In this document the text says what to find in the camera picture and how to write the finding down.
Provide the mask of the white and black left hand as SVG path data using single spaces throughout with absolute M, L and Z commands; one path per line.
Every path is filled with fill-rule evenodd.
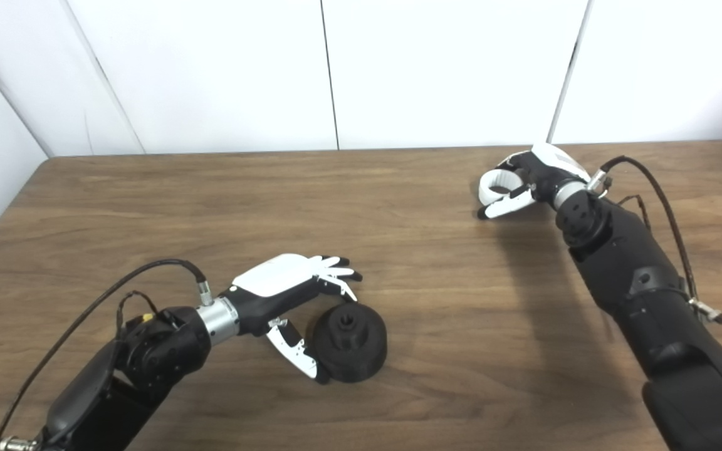
M 284 314 L 318 295 L 356 302 L 348 281 L 363 276 L 338 256 L 281 254 L 233 279 L 224 294 L 237 314 L 237 335 L 267 337 L 295 368 L 324 385 L 329 374 Z

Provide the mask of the white and black right hand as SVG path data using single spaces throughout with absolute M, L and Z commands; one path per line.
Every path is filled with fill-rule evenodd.
M 505 216 L 536 203 L 554 209 L 592 180 L 588 172 L 561 148 L 537 143 L 515 152 L 479 178 L 478 216 L 488 220 Z

